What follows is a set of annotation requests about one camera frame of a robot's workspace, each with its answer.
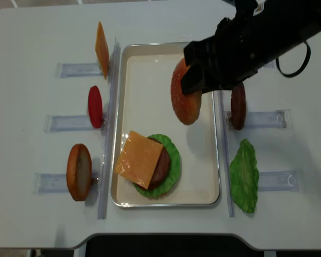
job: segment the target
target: green lettuce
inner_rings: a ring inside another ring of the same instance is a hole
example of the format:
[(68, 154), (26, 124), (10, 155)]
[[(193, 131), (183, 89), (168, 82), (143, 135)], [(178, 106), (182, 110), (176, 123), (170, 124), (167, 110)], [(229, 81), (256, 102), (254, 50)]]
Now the green lettuce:
[(259, 171), (256, 152), (251, 143), (240, 142), (238, 153), (230, 165), (231, 191), (235, 204), (247, 213), (254, 213), (258, 201)]
[(170, 138), (162, 134), (154, 134), (149, 136), (149, 138), (155, 138), (165, 147), (167, 153), (170, 156), (171, 164), (167, 176), (164, 178), (163, 182), (155, 189), (146, 190), (136, 184), (134, 187), (139, 193), (146, 197), (160, 197), (166, 194), (172, 187), (176, 184), (178, 177), (180, 175), (180, 153), (178, 152), (176, 146), (173, 144)]

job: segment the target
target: white tray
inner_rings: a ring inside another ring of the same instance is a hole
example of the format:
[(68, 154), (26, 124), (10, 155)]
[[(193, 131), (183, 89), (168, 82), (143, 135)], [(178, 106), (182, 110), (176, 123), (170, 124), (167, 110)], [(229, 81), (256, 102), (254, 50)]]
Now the white tray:
[[(117, 94), (116, 143), (112, 152), (111, 196), (119, 207), (208, 206), (220, 195), (216, 121), (212, 93), (202, 96), (199, 119), (183, 125), (171, 104), (171, 77), (183, 58), (186, 43), (150, 44), (125, 48)], [(175, 187), (160, 198), (142, 196), (130, 181), (114, 174), (114, 164), (130, 130), (149, 136), (165, 134), (181, 156)]]

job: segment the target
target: red tomato slice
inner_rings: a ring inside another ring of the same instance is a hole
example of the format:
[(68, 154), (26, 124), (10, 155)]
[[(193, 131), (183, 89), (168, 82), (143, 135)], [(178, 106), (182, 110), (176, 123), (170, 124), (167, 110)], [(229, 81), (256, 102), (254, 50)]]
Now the red tomato slice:
[(88, 112), (90, 122), (94, 128), (99, 129), (103, 121), (101, 94), (97, 86), (91, 87), (88, 95)]

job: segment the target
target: robotic arm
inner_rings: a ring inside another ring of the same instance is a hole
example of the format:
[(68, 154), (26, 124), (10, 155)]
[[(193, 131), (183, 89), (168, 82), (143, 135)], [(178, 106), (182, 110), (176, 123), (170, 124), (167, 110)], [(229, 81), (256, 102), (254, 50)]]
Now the robotic arm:
[(184, 48), (189, 70), (181, 80), (182, 92), (232, 90), (252, 77), (268, 62), (305, 43), (307, 55), (300, 74), (310, 58), (306, 40), (321, 31), (321, 0), (235, 0), (236, 16), (224, 18), (215, 35), (193, 41)]

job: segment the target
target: orange cheese slice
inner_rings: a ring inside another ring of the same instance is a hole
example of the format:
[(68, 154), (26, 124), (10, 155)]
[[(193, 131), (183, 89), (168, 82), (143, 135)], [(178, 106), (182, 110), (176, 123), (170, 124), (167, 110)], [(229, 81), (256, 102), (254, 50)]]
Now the orange cheese slice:
[(97, 25), (95, 52), (101, 66), (103, 76), (105, 77), (105, 79), (107, 79), (109, 52), (105, 33), (103, 32), (103, 28), (100, 21)]
[(147, 189), (163, 145), (130, 131), (114, 172)]

